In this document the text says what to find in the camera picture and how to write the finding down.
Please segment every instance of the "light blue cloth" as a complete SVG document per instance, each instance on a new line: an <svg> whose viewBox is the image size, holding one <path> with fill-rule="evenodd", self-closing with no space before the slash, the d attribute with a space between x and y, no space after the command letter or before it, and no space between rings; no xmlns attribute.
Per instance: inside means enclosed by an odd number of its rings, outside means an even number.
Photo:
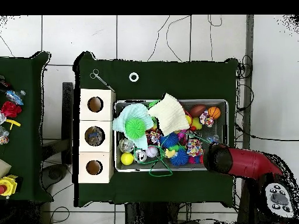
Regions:
<svg viewBox="0 0 299 224"><path fill-rule="evenodd" d="M146 130L154 126L154 122L152 121L151 116L148 114L147 107L141 103L136 103L126 106L123 111L121 111L119 116L113 120L112 129L114 131L123 132L126 138L131 140L136 147L144 150L148 149L147 136L145 133L141 138L138 139L131 139L129 136L127 136L125 124L126 121L131 118L139 118L143 120Z"/></svg>

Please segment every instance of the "green table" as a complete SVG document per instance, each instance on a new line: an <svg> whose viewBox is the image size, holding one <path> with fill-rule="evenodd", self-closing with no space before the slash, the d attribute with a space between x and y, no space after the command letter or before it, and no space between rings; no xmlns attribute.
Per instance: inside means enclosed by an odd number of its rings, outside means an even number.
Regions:
<svg viewBox="0 0 299 224"><path fill-rule="evenodd" d="M75 61L73 181L78 181L79 88L107 89L89 74L93 69L115 91L117 100L160 99L167 92L177 99L225 99L229 104L229 140L234 145L236 69L238 61L228 62L137 62L94 60L83 52ZM129 74L139 80L132 83ZM89 201L125 202L222 202L233 204L233 177L208 171L180 171L170 177L151 177L146 172L115 172L109 184L75 183L75 204Z"/></svg>
<svg viewBox="0 0 299 224"><path fill-rule="evenodd" d="M22 112L16 118L11 118L21 123L21 127L14 125L9 134L9 143L0 145L0 159L12 166L10 173L23 177L21 191L13 194L10 197L12 200L51 201L51 196L40 184L40 124L43 112L41 77L49 59L50 54L47 52L37 52L30 58L0 58L0 75L3 75L16 91L26 92ZM7 99L1 93L0 105L5 101ZM2 126L9 130L10 123L5 122Z"/></svg>

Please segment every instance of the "white ring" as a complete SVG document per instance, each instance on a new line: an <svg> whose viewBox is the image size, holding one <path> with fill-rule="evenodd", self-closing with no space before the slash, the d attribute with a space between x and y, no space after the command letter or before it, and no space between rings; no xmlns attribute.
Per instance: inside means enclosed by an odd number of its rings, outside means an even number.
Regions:
<svg viewBox="0 0 299 224"><path fill-rule="evenodd" d="M130 76L128 76L128 78L129 78L129 80L130 80L131 82L136 82L136 81L139 79L139 76L138 76L137 73L132 72L132 73L130 74Z"/></svg>

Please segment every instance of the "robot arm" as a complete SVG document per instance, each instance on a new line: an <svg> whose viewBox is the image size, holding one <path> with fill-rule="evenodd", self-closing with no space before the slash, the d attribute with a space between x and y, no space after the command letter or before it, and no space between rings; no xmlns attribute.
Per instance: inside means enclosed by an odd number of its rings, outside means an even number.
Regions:
<svg viewBox="0 0 299 224"><path fill-rule="evenodd" d="M212 143L203 161L208 171L253 180L255 206L271 222L281 223L294 219L294 200L285 174L266 155Z"/></svg>

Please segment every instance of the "box hole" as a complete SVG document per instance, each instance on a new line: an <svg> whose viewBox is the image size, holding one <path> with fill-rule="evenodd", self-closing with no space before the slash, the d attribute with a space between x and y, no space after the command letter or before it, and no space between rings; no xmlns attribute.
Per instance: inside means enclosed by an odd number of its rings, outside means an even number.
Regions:
<svg viewBox="0 0 299 224"><path fill-rule="evenodd" d="M103 100L100 97L91 97L87 103L88 109L94 113L98 113L103 109Z"/></svg>
<svg viewBox="0 0 299 224"><path fill-rule="evenodd" d="M91 175L98 175L102 172L103 165L98 160L91 160L86 165L86 171Z"/></svg>
<svg viewBox="0 0 299 224"><path fill-rule="evenodd" d="M100 146L105 140L105 133L100 127L89 127L85 131L85 140L90 146Z"/></svg>

